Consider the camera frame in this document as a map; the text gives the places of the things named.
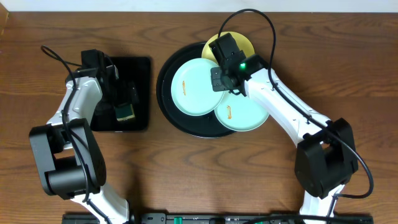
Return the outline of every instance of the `wood grain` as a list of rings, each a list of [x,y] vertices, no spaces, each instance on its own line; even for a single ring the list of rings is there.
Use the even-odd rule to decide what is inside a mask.
[[[60,223],[84,209],[45,195],[28,133],[43,125],[65,94],[62,64],[45,44],[72,62],[96,48],[111,56],[149,55],[153,62],[150,125],[143,133],[95,133],[108,182],[138,211],[296,212],[303,189],[294,176],[295,148],[269,118],[260,128],[220,139],[177,130],[163,116],[155,82],[179,48],[217,33],[228,14],[14,12],[0,42],[0,223]],[[398,222],[398,14],[269,14],[277,29],[274,69],[299,97],[331,119],[344,117],[370,166],[374,193],[341,199],[340,213],[370,213]],[[257,15],[225,27],[246,35],[265,58],[271,31]],[[345,193],[368,187],[353,176]]]

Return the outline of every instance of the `black cable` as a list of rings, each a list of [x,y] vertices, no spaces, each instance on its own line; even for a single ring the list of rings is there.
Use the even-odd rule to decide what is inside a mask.
[[[68,116],[68,110],[69,110],[70,102],[72,101],[73,96],[75,96],[75,93],[77,91],[76,80],[75,80],[75,77],[73,76],[72,71],[70,70],[69,66],[67,65],[66,61],[64,61],[57,53],[55,53],[53,50],[51,50],[49,47],[47,47],[45,45],[42,45],[41,49],[42,49],[43,52],[45,52],[47,55],[49,55],[48,52],[47,52],[47,50],[48,50],[51,54],[53,54],[52,58],[55,58],[56,60],[62,62],[63,65],[65,66],[65,68],[68,70],[69,75],[72,78],[72,82],[73,82],[72,92],[70,93],[70,95],[69,95],[69,97],[68,97],[68,99],[67,99],[67,101],[66,101],[66,103],[65,103],[65,105],[63,107],[63,110],[61,111],[62,124],[63,124],[63,128],[65,130],[65,134],[67,134],[68,139],[70,140],[73,148],[75,149],[76,155],[77,155],[77,157],[78,157],[78,159],[80,161],[80,164],[81,164],[81,169],[83,170],[83,174],[85,176],[85,185],[86,185],[85,193],[86,194],[85,194],[85,197],[83,199],[83,203],[85,203],[88,200],[88,197],[90,196],[90,186],[88,184],[88,172],[86,170],[86,164],[85,164],[85,161],[83,159],[83,156],[81,155],[80,150],[77,147],[77,144],[76,144],[74,138],[72,137],[72,135],[70,133],[70,129],[69,129],[69,126],[68,126],[68,123],[67,123],[67,116]]]
[[[326,215],[326,217],[330,217],[331,213],[335,209],[337,200],[338,200],[338,197],[333,195],[332,196],[332,200],[331,200],[331,204],[329,206],[329,211],[328,211],[328,214]]]
[[[361,163],[363,169],[366,172],[366,175],[368,176],[369,179],[369,189],[365,194],[362,195],[348,195],[348,194],[334,194],[333,196],[335,197],[345,197],[345,198],[366,198],[369,195],[372,194],[373,188],[374,188],[374,181],[373,181],[373,176],[371,171],[369,170],[369,167],[366,165],[366,163],[363,161],[362,157],[356,152],[354,151],[347,143],[345,143],[343,140],[341,140],[338,136],[336,136],[335,134],[333,134],[331,131],[329,131],[324,125],[322,125],[321,123],[319,123],[318,121],[314,120],[312,118],[311,115],[306,114],[306,112],[304,112],[303,110],[301,110],[301,108],[299,108],[295,103],[293,103],[289,98],[287,98],[284,93],[278,88],[277,83],[274,82],[274,80],[272,79],[272,75],[271,75],[271,66],[272,66],[272,59],[274,58],[274,52],[275,52],[275,46],[276,46],[276,32],[275,32],[275,28],[274,25],[272,24],[271,20],[268,18],[268,16],[266,16],[264,13],[255,10],[255,9],[242,9],[239,10],[238,12],[233,13],[232,15],[230,15],[227,20],[224,21],[223,25],[221,26],[219,32],[218,32],[218,37],[220,37],[221,32],[223,31],[223,27],[225,26],[225,24],[234,16],[236,16],[237,14],[240,14],[242,12],[255,12],[257,14],[260,14],[262,17],[264,17],[271,29],[272,29],[272,35],[273,35],[273,43],[272,43],[272,50],[271,50],[271,56],[269,58],[269,64],[268,64],[268,77],[269,80],[272,84],[272,87],[279,93],[279,95],[290,105],[292,106],[294,109],[296,109],[301,115],[303,115],[308,121],[311,121],[313,124],[315,124],[316,126],[318,126],[320,129],[324,130],[324,132],[327,133],[327,135],[329,135],[331,138],[333,138],[334,140],[338,141],[340,144],[344,145],[345,147],[347,147],[351,153],[353,153],[355,155],[355,157],[358,159],[358,161]]]
[[[82,140],[82,138],[79,135],[77,135],[72,130],[70,130],[70,133],[72,134],[73,137],[75,137],[78,141],[80,141],[80,143],[88,150],[87,143],[85,143],[84,140]],[[109,217],[107,217],[97,206],[95,206],[95,204],[93,204],[93,202],[91,202],[91,200],[87,200],[86,203],[94,210],[94,212],[98,213],[101,217],[103,217],[107,224],[111,223],[111,220],[109,219]]]
[[[111,224],[111,220],[109,219],[109,217],[107,217],[103,212],[101,212],[101,210],[98,209],[97,206],[95,206],[95,204],[91,202],[91,200],[87,201],[87,205],[89,205],[94,210],[94,212],[98,213],[101,217],[103,217],[106,224]]]
[[[243,224],[257,224],[259,222],[269,222],[272,220],[316,220],[316,221],[324,221],[324,222],[333,222],[333,223],[349,223],[349,224],[369,224],[369,222],[364,221],[356,221],[356,220],[346,220],[344,218],[331,218],[331,217],[320,217],[316,215],[275,215],[268,216],[263,218],[256,218]]]
[[[55,59],[55,60],[58,60],[58,61],[62,62],[60,58],[57,58],[57,57],[55,57],[55,55],[51,55],[51,54],[49,54],[49,53],[46,51],[46,50],[49,50],[49,51],[53,54],[53,51],[52,51],[52,50],[50,50],[47,46],[44,46],[44,47],[43,47],[43,46],[44,46],[44,45],[42,45],[42,47],[40,48],[40,49],[42,49],[43,53],[45,53],[47,56],[49,56],[49,57],[52,58],[52,59]],[[74,65],[74,66],[77,66],[77,67],[81,67],[81,65],[79,65],[79,64],[77,64],[77,63],[68,62],[68,61],[66,61],[66,60],[64,60],[64,62],[65,62],[66,64],[69,64],[69,65]]]

